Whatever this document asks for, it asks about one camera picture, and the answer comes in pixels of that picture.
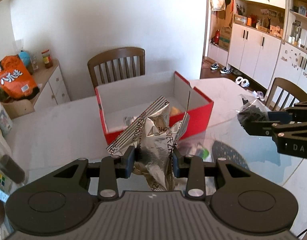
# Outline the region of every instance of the red box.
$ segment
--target red box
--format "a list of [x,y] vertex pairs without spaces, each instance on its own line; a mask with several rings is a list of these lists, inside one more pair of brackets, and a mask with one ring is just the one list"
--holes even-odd
[[146,74],[100,85],[95,88],[103,133],[108,144],[124,129],[125,117],[139,116],[159,96],[163,95],[182,113],[171,116],[169,126],[182,120],[185,112],[190,115],[188,128],[182,139],[206,130],[213,108],[213,101],[178,72]]

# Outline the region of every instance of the orange snack bag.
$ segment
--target orange snack bag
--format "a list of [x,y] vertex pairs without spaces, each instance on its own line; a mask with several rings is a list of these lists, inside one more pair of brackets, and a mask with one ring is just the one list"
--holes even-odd
[[39,88],[19,56],[7,56],[0,61],[0,86],[16,100],[32,99]]

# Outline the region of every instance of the crumpled foil package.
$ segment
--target crumpled foil package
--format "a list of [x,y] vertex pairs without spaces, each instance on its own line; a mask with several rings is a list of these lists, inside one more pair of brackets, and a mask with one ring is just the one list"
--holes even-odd
[[140,147],[133,173],[144,175],[153,191],[175,189],[172,148],[186,132],[189,114],[172,127],[169,116],[169,101],[160,96],[107,147],[111,155],[123,155],[130,145]]

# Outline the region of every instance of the white logo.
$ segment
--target white logo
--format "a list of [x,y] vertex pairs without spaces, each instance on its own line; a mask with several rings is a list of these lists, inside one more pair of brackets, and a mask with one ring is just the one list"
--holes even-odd
[[152,199],[152,198],[157,197],[157,195],[156,195],[156,194],[154,194],[154,193],[152,193],[151,195],[148,195],[148,197]]

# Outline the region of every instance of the silver screw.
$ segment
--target silver screw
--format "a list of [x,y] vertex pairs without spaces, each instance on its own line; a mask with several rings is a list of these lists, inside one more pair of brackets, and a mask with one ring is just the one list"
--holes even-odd
[[193,188],[188,191],[188,195],[191,197],[201,197],[204,194],[204,192],[201,189]]
[[116,192],[112,189],[103,189],[100,191],[100,196],[102,197],[113,197],[116,195]]

